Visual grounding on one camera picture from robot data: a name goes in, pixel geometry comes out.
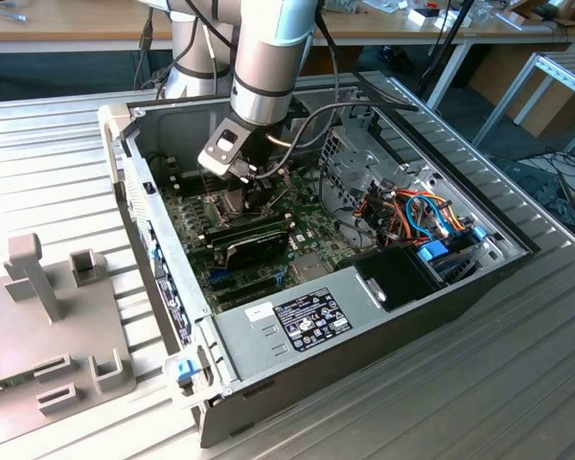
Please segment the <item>blue cable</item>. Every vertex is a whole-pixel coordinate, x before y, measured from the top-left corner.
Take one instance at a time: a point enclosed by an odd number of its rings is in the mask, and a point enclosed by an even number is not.
[[[407,202],[406,202],[406,216],[409,219],[409,223],[411,224],[411,226],[413,228],[415,228],[416,230],[419,230],[420,232],[426,234],[431,241],[434,240],[432,234],[425,230],[424,228],[420,227],[419,225],[417,225],[415,223],[415,221],[413,220],[413,217],[411,216],[411,203],[413,202],[413,200],[417,198],[420,199],[422,201],[425,201],[426,203],[428,203],[430,205],[430,207],[434,210],[434,213],[437,215],[437,218],[439,218],[439,221],[441,222],[441,224],[443,225],[443,227],[451,234],[456,233],[455,230],[451,227],[451,225],[445,220],[445,218],[441,215],[441,211],[439,211],[439,208],[437,207],[437,205],[434,203],[434,201],[432,201],[430,198],[428,198],[427,196],[424,195],[415,195],[412,196]]]

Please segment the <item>circuit board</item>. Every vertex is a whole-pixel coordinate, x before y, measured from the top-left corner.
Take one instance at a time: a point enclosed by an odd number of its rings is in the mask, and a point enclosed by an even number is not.
[[[258,213],[232,218],[222,206],[221,192],[185,197],[182,188],[163,190],[172,225],[183,245],[197,281],[214,312],[226,311],[284,288],[303,283],[294,261],[316,256],[323,270],[359,252],[357,241],[347,241],[334,227],[334,220],[317,201],[311,186],[294,173],[273,183],[272,198]],[[235,228],[268,216],[290,216],[285,253],[263,264],[228,272],[218,264],[214,249],[200,242],[205,231]]]

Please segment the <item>warning label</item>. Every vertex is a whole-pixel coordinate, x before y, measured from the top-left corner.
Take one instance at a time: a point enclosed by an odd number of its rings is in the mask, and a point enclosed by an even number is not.
[[[294,350],[298,352],[304,352],[352,329],[325,287],[273,309]]]

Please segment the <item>metal table surface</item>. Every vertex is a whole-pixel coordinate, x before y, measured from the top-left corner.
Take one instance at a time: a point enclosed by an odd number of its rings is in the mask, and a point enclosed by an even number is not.
[[[488,117],[486,123],[484,123],[481,129],[479,129],[479,132],[475,135],[472,140],[472,144],[474,146],[478,147],[490,130],[494,128],[496,123],[498,123],[500,118],[509,108],[514,97],[526,82],[528,82],[536,69],[542,70],[547,74],[547,77],[545,77],[545,80],[533,93],[531,98],[514,119],[516,125],[521,124],[528,113],[530,113],[533,107],[537,104],[539,99],[543,94],[545,94],[547,89],[549,89],[553,81],[559,81],[564,86],[575,92],[575,52],[533,53],[533,55],[526,61],[519,74],[517,74],[516,79],[511,83],[509,89],[507,89],[507,92],[502,97],[492,114]],[[565,151],[572,151],[574,148],[575,137],[566,146]]]
[[[540,254],[458,320],[201,451],[160,375],[166,352],[96,122],[101,104],[149,96],[0,103],[0,237],[36,231],[43,263],[89,246],[105,254],[139,381],[129,395],[1,445],[0,458],[575,458],[575,239],[421,103],[409,121]]]

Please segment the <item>blue latch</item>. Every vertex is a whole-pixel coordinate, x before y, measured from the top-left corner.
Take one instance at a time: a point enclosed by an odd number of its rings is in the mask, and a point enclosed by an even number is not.
[[[427,262],[430,262],[432,259],[436,259],[437,257],[443,256],[448,252],[448,249],[440,241],[427,242],[420,247],[420,254]]]
[[[191,376],[195,376],[198,372],[202,370],[199,363],[192,359],[183,359],[177,364],[177,381],[182,381],[189,379]]]
[[[483,227],[475,227],[472,229],[472,232],[475,234],[480,241],[488,236],[488,232],[486,232]]]

